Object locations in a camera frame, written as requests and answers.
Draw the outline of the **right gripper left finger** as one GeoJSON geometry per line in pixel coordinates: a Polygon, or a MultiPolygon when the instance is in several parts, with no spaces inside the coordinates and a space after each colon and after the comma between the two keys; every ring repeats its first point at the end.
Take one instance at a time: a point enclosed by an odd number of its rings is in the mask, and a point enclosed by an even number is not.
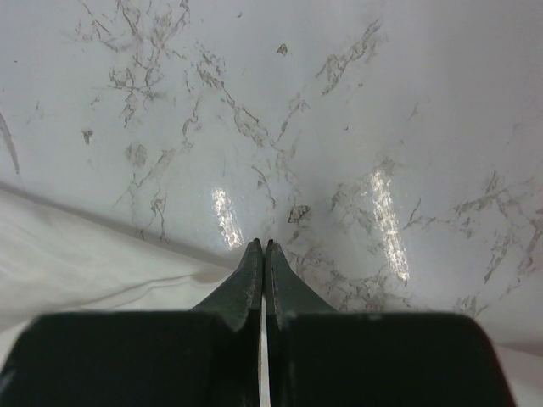
{"type": "Polygon", "coordinates": [[[256,406],[261,245],[189,310],[41,315],[1,371],[4,406],[256,406]]]}

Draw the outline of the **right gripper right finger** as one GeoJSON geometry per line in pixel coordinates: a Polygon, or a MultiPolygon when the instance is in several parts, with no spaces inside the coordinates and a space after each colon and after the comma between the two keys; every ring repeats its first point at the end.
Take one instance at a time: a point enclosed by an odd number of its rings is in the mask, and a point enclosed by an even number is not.
{"type": "Polygon", "coordinates": [[[483,329],[440,312],[342,313],[268,243],[264,289],[275,406],[504,406],[507,380],[483,329]]]}

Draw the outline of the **white t shirt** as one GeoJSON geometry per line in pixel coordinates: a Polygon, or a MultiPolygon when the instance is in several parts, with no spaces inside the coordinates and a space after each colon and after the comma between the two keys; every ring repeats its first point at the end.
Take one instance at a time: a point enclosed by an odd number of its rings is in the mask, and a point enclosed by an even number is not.
{"type": "Polygon", "coordinates": [[[43,314],[190,309],[235,267],[172,252],[2,190],[1,354],[43,314]]]}

